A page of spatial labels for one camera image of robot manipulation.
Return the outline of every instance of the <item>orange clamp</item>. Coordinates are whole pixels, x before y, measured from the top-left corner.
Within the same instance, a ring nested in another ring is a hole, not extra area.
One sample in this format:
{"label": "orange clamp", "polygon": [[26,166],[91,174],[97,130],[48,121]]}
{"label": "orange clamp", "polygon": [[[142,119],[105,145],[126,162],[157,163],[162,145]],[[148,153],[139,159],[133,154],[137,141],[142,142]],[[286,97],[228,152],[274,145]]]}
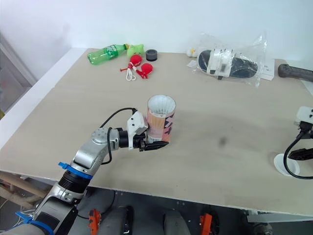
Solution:
{"label": "orange clamp", "polygon": [[99,229],[99,224],[101,221],[101,213],[96,209],[89,211],[89,227],[91,235],[96,235]]}
{"label": "orange clamp", "polygon": [[211,233],[212,216],[208,213],[200,216],[201,235],[209,235]]}

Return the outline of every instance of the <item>printed paper cup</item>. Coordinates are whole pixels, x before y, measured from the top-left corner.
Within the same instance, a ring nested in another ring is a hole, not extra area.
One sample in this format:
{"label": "printed paper cup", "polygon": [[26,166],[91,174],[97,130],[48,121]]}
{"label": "printed paper cup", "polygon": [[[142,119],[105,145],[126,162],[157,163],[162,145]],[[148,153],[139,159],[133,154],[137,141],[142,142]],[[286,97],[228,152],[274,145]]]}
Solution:
{"label": "printed paper cup", "polygon": [[176,103],[173,98],[158,94],[148,100],[148,142],[170,141]]}

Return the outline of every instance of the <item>plastic bag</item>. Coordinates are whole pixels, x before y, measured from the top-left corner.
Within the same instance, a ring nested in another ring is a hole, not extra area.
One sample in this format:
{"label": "plastic bag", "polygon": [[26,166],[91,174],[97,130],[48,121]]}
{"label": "plastic bag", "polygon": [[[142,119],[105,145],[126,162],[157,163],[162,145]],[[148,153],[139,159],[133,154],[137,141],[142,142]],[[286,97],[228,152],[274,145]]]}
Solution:
{"label": "plastic bag", "polygon": [[256,88],[264,67],[267,42],[259,36],[250,46],[227,45],[213,36],[203,34],[197,49],[194,72],[204,72],[219,80],[248,83]]}

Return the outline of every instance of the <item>wooden table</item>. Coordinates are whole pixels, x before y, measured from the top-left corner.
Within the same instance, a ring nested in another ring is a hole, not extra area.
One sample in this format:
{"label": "wooden table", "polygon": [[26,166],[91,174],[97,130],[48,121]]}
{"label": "wooden table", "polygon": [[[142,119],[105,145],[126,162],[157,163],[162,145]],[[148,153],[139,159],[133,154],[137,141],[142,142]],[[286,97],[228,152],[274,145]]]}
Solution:
{"label": "wooden table", "polygon": [[[212,205],[313,215],[313,181],[280,174],[273,158],[298,134],[300,106],[313,96],[296,79],[275,77],[258,89],[194,74],[184,54],[160,53],[149,79],[125,80],[121,56],[99,66],[80,57],[1,149],[0,170],[58,180],[91,133],[115,110],[167,94],[177,103],[171,143],[139,153],[120,149],[90,185]],[[126,127],[120,113],[109,126]],[[301,141],[296,148],[312,145]],[[313,162],[299,163],[313,174]]]}

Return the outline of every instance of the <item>black cable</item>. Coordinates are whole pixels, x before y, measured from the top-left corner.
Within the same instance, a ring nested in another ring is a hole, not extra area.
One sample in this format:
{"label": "black cable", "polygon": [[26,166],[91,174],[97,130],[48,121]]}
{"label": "black cable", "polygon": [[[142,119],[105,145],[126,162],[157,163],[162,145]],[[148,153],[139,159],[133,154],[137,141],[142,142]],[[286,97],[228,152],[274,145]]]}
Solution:
{"label": "black cable", "polygon": [[112,152],[111,152],[111,144],[110,144],[110,131],[112,130],[112,127],[108,128],[107,133],[107,144],[108,144],[108,152],[109,152],[109,160],[107,162],[101,163],[101,165],[109,164],[112,161]]}
{"label": "black cable", "polygon": [[[113,199],[112,199],[112,201],[111,201],[111,204],[108,206],[108,208],[106,208],[106,210],[104,211],[104,212],[102,212],[101,213],[101,216],[103,216],[105,213],[107,213],[108,211],[109,211],[109,209],[111,209],[112,208],[112,206],[113,206],[113,203],[114,203],[114,201],[115,201],[115,190],[113,190]],[[89,219],[89,218],[87,218],[87,217],[83,217],[83,216],[81,216],[81,215],[77,215],[78,217],[80,217],[80,218],[82,218],[82,219]]]}
{"label": "black cable", "polygon": [[113,200],[112,200],[111,204],[109,205],[109,207],[104,212],[101,213],[101,216],[103,216],[105,213],[107,213],[109,211],[109,209],[112,208],[114,200],[115,200],[115,190],[113,190],[113,192],[114,192]]}
{"label": "black cable", "polygon": [[297,138],[294,140],[294,142],[291,143],[291,145],[289,145],[289,147],[286,149],[285,151],[285,154],[284,154],[284,166],[285,166],[285,169],[286,171],[292,175],[293,177],[295,178],[298,178],[298,179],[302,179],[302,180],[313,180],[313,176],[300,176],[300,175],[296,175],[294,174],[288,167],[287,165],[287,156],[288,156],[288,153],[290,152],[290,150],[292,149],[292,147],[294,147],[298,142],[299,140],[301,140],[301,138],[306,134],[307,132],[305,131],[302,131],[300,132],[300,134],[297,136]]}
{"label": "black cable", "polygon": [[123,111],[123,110],[132,110],[133,111],[133,114],[137,111],[137,109],[135,108],[122,108],[122,109],[119,109],[117,111],[115,111],[111,116],[109,116],[109,118],[100,126],[100,128],[104,127],[105,124],[108,123],[108,121],[114,116],[116,115],[117,113]]}
{"label": "black cable", "polygon": [[[119,109],[119,110],[115,111],[111,116],[109,116],[109,118],[100,126],[100,128],[104,127],[104,125],[107,124],[108,121],[110,121],[110,119],[114,115],[116,115],[117,113],[119,113],[119,112],[121,112],[123,110],[132,110],[133,114],[137,111],[136,108],[122,108],[122,109]],[[111,129],[112,128],[110,127],[108,129],[108,133],[107,133],[107,144],[108,144],[109,160],[107,162],[101,163],[101,165],[109,164],[112,161],[112,152],[111,152],[111,145],[110,145],[110,130]]]}
{"label": "black cable", "polygon": [[78,214],[77,214],[77,216],[80,217],[80,218],[82,218],[82,219],[89,219],[89,218],[87,218],[87,217],[83,217],[83,216],[78,215]]}

